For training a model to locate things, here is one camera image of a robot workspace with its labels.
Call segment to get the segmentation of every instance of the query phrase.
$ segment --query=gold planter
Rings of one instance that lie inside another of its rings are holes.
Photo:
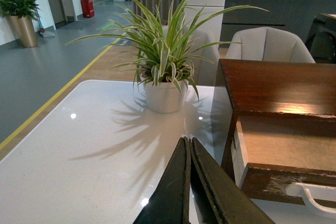
[[[17,16],[10,16],[9,18],[12,21],[16,34],[19,36],[22,45],[24,47],[36,47],[37,39],[31,18],[18,18]]]

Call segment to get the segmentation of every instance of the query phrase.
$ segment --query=gray armchair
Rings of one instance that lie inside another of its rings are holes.
[[[315,63],[302,40],[295,34],[272,27],[237,32],[225,59]]]

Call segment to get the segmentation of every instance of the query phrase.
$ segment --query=white flower pot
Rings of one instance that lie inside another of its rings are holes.
[[[173,113],[180,110],[184,103],[187,85],[183,81],[179,82],[182,95],[171,82],[163,82],[159,86],[147,83],[144,86],[146,105],[151,111],[157,113]]]

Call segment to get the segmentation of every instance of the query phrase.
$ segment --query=chair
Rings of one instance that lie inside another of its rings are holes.
[[[237,32],[225,59],[315,63],[303,41],[295,34],[272,27]]]
[[[215,42],[211,33],[203,30],[201,28],[197,29],[193,32],[192,36],[194,36],[193,46],[189,49],[189,51],[193,51],[202,45],[209,44]],[[201,86],[214,86],[216,81],[217,74],[217,66],[218,61],[220,59],[220,54],[218,51],[217,45],[212,45],[206,47],[204,49],[198,50],[193,55],[203,56],[209,59],[211,62],[201,59],[191,59],[194,63],[195,72],[194,72],[194,81],[196,85]]]

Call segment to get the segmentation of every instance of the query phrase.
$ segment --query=red trash can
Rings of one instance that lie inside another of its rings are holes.
[[[84,18],[91,18],[94,16],[93,2],[92,0],[80,0],[80,4],[83,10]]]

